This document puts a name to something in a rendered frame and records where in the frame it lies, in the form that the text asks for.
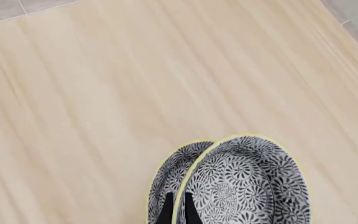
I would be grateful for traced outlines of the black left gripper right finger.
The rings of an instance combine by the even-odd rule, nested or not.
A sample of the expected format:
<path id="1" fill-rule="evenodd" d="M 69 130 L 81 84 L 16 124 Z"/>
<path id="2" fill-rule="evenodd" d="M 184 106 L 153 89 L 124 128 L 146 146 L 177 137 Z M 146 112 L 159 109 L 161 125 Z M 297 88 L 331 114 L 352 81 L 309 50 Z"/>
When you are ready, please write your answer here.
<path id="1" fill-rule="evenodd" d="M 186 224 L 201 224 L 200 216 L 195 208 L 193 195 L 185 193 L 185 219 Z"/>

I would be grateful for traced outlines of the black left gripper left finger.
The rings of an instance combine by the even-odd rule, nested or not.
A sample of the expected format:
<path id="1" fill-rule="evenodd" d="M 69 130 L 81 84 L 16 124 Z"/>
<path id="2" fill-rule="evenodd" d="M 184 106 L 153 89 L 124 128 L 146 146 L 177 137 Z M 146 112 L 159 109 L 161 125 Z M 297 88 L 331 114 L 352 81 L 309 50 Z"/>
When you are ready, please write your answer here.
<path id="1" fill-rule="evenodd" d="M 166 194 L 162 210 L 158 216 L 158 224 L 172 224 L 174 194 L 169 192 Z"/>

